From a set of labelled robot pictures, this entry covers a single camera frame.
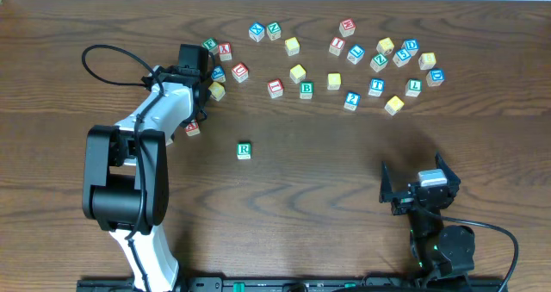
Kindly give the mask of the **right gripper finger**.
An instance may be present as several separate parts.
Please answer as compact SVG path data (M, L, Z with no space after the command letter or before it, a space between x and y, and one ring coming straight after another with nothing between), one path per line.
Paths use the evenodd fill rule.
M436 167L441 169L444 176L447 178L450 191L457 193L460 188L461 179L449 168L439 152L436 152L435 162Z
M379 194L379 202L391 202L393 199L393 189L388 174L387 165L384 161L381 162L381 186Z

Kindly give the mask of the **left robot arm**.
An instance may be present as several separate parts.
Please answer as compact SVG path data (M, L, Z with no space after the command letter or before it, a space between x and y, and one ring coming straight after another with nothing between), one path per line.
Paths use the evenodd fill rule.
M125 119L89 130L82 208L123 250L133 271L129 289L173 291L179 263L162 225L169 204L166 147L178 128L207 119L214 56L190 44L180 46L169 67L128 56L147 70L138 85L149 95Z

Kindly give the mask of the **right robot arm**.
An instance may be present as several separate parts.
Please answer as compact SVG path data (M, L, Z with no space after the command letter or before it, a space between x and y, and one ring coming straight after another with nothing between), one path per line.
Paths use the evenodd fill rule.
M430 282L466 276L474 269L474 232L470 227L445 226L441 211L454 201L461 180L440 154L436 168L420 171L407 189L394 192L387 165L381 165L379 202L391 204L393 215L406 215L410 222L410 247L421 270L414 281L420 287Z

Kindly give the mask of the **green R block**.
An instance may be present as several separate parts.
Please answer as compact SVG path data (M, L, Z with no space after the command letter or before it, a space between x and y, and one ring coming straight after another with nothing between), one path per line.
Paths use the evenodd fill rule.
M242 142L237 144L236 148L238 159L251 159L251 143Z

